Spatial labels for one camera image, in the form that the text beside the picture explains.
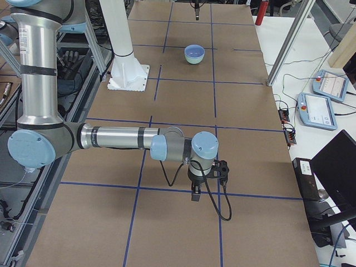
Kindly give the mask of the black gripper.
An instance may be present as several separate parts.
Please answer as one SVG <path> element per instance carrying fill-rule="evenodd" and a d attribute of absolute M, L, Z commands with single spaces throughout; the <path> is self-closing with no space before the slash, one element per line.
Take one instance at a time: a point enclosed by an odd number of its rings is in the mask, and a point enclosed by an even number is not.
<path fill-rule="evenodd" d="M 200 18 L 200 1 L 199 0 L 193 0 L 193 7 L 195 9 L 195 19 L 198 21 Z"/>
<path fill-rule="evenodd" d="M 187 174 L 188 178 L 191 180 L 191 201 L 200 201 L 201 184 L 204 183 L 204 178 L 193 174 L 191 171 Z"/>

